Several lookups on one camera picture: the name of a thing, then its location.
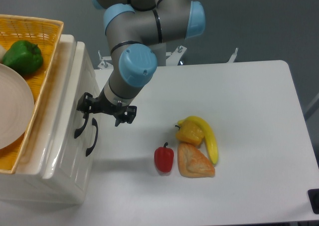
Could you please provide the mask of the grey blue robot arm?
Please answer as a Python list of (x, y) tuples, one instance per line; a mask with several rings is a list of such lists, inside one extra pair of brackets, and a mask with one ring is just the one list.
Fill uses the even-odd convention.
[(77, 110), (85, 120), (104, 113), (116, 125), (132, 123), (137, 108), (132, 101), (151, 80), (158, 59), (151, 46), (201, 35), (206, 20), (202, 4), (191, 0), (91, 0), (103, 8), (104, 32), (113, 72), (98, 97), (84, 93)]

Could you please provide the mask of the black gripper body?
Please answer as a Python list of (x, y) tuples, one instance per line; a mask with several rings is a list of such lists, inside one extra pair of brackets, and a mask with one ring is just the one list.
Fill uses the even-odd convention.
[(92, 113), (104, 113), (114, 116), (118, 120), (126, 120), (125, 111), (127, 106), (123, 106), (122, 102), (117, 102), (115, 105), (111, 103), (105, 96), (101, 93), (92, 105)]

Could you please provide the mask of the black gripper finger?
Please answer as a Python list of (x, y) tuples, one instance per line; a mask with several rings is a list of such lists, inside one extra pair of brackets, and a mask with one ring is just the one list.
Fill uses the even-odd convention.
[(85, 92), (78, 100), (76, 110), (83, 113), (83, 118), (86, 122), (89, 119), (89, 114), (92, 113), (93, 103), (94, 97), (88, 92)]
[(122, 123), (132, 124), (137, 114), (137, 106), (128, 106), (117, 112), (114, 117), (116, 119), (115, 126), (118, 127)]

